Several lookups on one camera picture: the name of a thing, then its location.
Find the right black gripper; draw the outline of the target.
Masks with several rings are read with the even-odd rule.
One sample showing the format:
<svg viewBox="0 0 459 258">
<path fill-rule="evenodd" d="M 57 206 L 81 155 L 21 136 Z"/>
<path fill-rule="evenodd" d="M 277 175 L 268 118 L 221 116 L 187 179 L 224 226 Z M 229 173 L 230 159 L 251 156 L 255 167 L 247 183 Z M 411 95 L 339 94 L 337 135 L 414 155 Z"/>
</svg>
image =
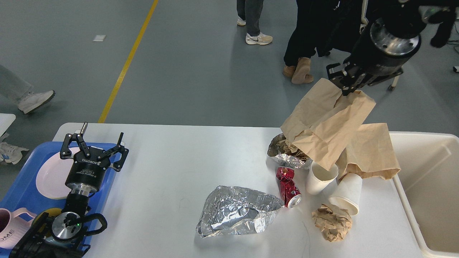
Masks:
<svg viewBox="0 0 459 258">
<path fill-rule="evenodd" d="M 367 26 L 345 63 L 326 66 L 328 79 L 344 96 L 402 75 L 402 66 L 418 52 L 421 36 L 403 39 L 391 34 L 383 19 Z"/>
</svg>

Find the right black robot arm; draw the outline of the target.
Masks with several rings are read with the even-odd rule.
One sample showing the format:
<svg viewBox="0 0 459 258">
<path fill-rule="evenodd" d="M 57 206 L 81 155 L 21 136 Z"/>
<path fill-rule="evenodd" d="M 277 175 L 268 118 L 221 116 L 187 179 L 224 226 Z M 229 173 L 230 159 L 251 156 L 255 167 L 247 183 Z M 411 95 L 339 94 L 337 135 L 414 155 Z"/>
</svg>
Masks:
<svg viewBox="0 0 459 258">
<path fill-rule="evenodd" d="M 366 19 L 362 4 L 361 35 L 343 63 L 326 67 L 329 80 L 343 95 L 366 85 L 397 81 L 403 65 L 420 49 L 420 33 L 427 24 L 438 24 L 430 45 L 447 44 L 457 18 L 457 0 L 390 0 L 376 17 Z"/>
</svg>

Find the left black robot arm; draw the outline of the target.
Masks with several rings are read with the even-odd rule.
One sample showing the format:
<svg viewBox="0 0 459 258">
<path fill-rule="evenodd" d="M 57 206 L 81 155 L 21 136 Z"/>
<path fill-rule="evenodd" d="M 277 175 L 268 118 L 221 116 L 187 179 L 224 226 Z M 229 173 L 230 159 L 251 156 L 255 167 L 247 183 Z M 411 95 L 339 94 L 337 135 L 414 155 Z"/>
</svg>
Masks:
<svg viewBox="0 0 459 258">
<path fill-rule="evenodd" d="M 83 135 L 87 129 L 67 133 L 58 157 L 71 161 L 64 169 L 63 185 L 68 189 L 65 204 L 58 215 L 43 211 L 31 223 L 10 252 L 10 258 L 82 258 L 91 245 L 84 240 L 102 233 L 108 223 L 98 213 L 96 205 L 90 206 L 94 194 L 108 194 L 110 183 L 104 183 L 108 170 L 119 172 L 128 157 L 123 133 L 112 148 L 103 149 L 87 145 Z"/>
</svg>

